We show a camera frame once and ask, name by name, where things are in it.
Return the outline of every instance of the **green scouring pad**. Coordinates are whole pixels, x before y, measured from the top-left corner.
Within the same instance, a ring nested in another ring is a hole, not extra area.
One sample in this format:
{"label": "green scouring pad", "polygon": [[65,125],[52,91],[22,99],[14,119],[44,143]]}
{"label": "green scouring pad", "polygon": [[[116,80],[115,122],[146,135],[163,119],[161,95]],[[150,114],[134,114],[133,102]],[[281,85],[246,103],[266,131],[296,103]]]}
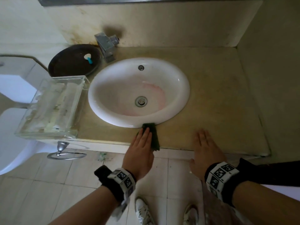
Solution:
{"label": "green scouring pad", "polygon": [[158,142],[158,136],[157,136],[155,124],[154,123],[144,123],[142,125],[143,133],[145,132],[147,127],[149,127],[150,132],[152,132],[151,148],[153,151],[159,151],[160,145]]}

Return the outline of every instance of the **soap dish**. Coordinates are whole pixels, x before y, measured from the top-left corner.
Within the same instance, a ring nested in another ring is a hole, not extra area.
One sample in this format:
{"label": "soap dish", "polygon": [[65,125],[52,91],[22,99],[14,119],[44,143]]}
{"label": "soap dish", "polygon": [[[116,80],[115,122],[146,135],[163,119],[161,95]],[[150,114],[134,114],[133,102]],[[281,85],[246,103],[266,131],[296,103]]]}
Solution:
{"label": "soap dish", "polygon": [[15,135],[37,140],[76,138],[89,85],[84,75],[43,80]]}

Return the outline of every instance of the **chrome faucet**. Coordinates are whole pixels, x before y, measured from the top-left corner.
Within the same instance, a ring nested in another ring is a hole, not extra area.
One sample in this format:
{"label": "chrome faucet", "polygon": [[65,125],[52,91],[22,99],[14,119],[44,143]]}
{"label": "chrome faucet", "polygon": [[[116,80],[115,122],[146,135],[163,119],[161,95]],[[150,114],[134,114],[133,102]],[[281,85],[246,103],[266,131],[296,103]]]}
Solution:
{"label": "chrome faucet", "polygon": [[115,50],[115,45],[119,44],[119,38],[116,35],[107,37],[104,32],[101,32],[95,35],[95,39],[100,47],[104,60],[107,63],[115,60],[113,52]]}

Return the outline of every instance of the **tiled floor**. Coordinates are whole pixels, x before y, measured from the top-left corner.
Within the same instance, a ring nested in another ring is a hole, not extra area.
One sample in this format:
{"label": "tiled floor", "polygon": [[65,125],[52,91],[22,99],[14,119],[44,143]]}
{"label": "tiled floor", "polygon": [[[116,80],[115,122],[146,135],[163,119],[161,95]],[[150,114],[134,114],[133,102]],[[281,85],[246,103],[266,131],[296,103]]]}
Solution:
{"label": "tiled floor", "polygon": [[[111,170],[121,167],[123,154],[88,151],[79,160],[49,160],[36,154],[15,170],[0,176],[0,224],[44,225],[99,187],[94,170],[102,164]],[[141,195],[148,202],[157,225],[181,225],[187,204],[197,204],[199,225],[204,225],[200,181],[189,173],[188,162],[155,158],[151,171],[137,184],[136,191],[121,219],[108,225],[138,225],[134,199]]]}

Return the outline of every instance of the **sink basin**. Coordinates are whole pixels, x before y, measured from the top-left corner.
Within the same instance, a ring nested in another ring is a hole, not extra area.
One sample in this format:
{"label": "sink basin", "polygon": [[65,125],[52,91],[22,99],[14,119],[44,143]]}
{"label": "sink basin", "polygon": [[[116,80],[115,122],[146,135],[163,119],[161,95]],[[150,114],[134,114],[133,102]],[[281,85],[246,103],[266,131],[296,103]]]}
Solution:
{"label": "sink basin", "polygon": [[155,58],[132,58],[100,71],[88,91],[93,112],[104,121],[128,128],[162,123],[179,113],[190,95],[185,74]]}

